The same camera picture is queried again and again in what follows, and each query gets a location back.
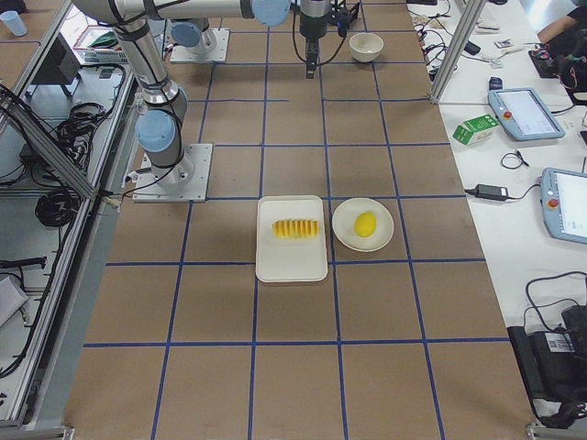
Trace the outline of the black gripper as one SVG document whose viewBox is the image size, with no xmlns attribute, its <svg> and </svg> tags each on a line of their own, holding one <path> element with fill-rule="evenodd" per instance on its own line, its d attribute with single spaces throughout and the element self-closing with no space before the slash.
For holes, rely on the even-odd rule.
<svg viewBox="0 0 587 440">
<path fill-rule="evenodd" d="M 329 2 L 327 0 L 302 0 L 300 12 L 300 33 L 305 38 L 305 78 L 314 79 L 317 68 L 316 59 L 319 54 L 319 40 L 327 33 Z"/>
</svg>

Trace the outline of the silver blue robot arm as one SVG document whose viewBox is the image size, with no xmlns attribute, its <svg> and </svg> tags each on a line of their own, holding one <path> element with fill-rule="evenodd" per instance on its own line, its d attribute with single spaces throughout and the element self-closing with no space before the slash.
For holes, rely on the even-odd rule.
<svg viewBox="0 0 587 440">
<path fill-rule="evenodd" d="M 305 39 L 307 78 L 320 66 L 319 40 L 327 33 L 334 9 L 328 1 L 302 1 L 293 11 L 289 1 L 77 1 L 75 6 L 96 22 L 112 28 L 141 87 L 147 110 L 135 124 L 135 137 L 151 166 L 151 181 L 140 181 L 131 196 L 141 202 L 203 201 L 212 145 L 186 145 L 182 125 L 187 109 L 184 89 L 169 75 L 150 32 L 150 21 L 171 21 L 172 38 L 182 47 L 207 55 L 211 18 L 255 19 L 267 28 L 286 19 Z"/>
</svg>

